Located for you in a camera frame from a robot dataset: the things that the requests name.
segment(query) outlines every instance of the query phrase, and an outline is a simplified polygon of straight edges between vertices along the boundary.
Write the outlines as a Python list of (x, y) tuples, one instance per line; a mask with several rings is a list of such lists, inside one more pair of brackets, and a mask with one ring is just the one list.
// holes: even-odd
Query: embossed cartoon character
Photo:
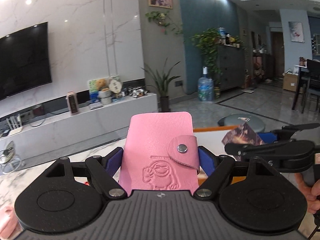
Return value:
[(152, 190), (175, 190), (179, 188), (171, 165), (165, 161), (156, 161), (143, 169), (143, 182), (149, 183)]

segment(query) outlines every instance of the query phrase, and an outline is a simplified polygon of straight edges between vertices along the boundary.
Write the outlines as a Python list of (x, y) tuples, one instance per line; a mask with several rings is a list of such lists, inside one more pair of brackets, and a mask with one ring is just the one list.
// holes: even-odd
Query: human hand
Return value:
[(308, 187), (303, 181), (301, 173), (295, 173), (294, 176), (299, 190), (308, 202), (308, 212), (315, 214), (320, 209), (320, 200), (317, 199), (317, 196), (320, 195), (320, 180), (318, 180), (313, 187)]

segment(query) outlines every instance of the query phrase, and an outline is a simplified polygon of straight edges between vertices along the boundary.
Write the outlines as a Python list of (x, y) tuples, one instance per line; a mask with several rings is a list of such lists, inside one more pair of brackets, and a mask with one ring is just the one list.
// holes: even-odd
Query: pink leather card holder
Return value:
[(198, 188), (199, 156), (187, 112), (138, 114), (131, 118), (119, 184), (132, 189)]

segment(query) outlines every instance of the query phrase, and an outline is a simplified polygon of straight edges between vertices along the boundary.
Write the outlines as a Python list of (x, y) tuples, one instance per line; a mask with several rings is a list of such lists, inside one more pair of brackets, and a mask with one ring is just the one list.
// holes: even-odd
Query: white marble wall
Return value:
[(87, 90), (91, 79), (144, 78), (139, 17), (138, 0), (0, 0), (0, 37), (48, 21), (52, 71), (51, 84), (0, 101), (0, 117)]

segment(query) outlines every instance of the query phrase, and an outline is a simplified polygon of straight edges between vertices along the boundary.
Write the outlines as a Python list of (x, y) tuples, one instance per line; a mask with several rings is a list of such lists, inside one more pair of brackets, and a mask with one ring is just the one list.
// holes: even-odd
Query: television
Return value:
[(47, 22), (0, 38), (0, 100), (51, 82)]

